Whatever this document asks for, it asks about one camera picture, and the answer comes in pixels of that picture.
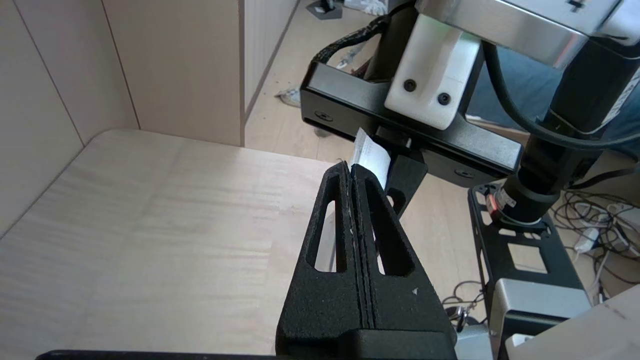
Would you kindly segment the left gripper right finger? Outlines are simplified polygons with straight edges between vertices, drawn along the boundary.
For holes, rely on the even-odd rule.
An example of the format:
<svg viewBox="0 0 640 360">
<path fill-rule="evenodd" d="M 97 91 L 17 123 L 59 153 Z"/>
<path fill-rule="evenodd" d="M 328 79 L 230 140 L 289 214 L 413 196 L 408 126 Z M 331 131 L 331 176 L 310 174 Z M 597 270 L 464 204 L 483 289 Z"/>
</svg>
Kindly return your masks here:
<svg viewBox="0 0 640 360">
<path fill-rule="evenodd" d="M 365 326 L 455 335 L 377 177 L 361 165 L 352 167 L 352 203 Z"/>
</svg>

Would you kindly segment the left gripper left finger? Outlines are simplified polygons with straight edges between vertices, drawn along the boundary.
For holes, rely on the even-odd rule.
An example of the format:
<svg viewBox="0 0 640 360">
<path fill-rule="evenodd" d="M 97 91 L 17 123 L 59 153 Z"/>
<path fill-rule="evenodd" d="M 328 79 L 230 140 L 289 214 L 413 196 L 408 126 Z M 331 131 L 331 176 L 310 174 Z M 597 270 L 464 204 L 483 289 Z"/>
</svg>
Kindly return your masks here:
<svg viewBox="0 0 640 360">
<path fill-rule="evenodd" d="M 280 331 L 349 331 L 368 324 L 368 257 L 358 224 L 355 183 L 340 162 L 325 171 L 278 321 Z M 336 272 L 316 269 L 323 224 L 334 203 Z"/>
</svg>

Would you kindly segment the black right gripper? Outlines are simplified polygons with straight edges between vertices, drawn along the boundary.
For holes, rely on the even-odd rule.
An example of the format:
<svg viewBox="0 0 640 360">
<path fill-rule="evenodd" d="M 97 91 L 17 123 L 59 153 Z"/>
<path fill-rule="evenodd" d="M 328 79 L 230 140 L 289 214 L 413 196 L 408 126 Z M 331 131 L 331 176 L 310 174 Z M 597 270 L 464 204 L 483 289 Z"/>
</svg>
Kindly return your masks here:
<svg viewBox="0 0 640 360">
<path fill-rule="evenodd" d="M 384 107 L 388 83 L 372 83 L 323 63 L 311 63 L 300 86 L 302 120 L 348 141 L 363 130 L 394 157 L 385 193 L 401 217 L 430 175 L 470 188 L 516 173 L 522 145 L 457 113 L 434 129 Z"/>
</svg>

